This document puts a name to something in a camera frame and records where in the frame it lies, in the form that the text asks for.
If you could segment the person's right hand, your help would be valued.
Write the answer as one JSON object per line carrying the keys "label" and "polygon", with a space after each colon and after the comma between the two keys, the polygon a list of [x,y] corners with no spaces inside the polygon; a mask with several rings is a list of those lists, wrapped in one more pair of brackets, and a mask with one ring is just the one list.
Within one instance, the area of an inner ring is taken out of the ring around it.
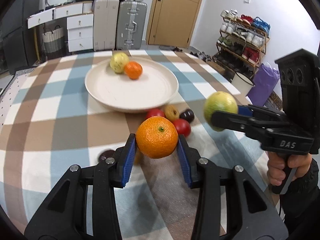
{"label": "person's right hand", "polygon": [[295,180],[307,174],[312,162],[312,155],[310,153],[307,155],[291,155],[287,161],[274,152],[267,152],[267,155],[267,177],[271,185],[274,186],[280,186],[285,179],[285,167],[296,168],[295,175],[292,178],[292,180]]}

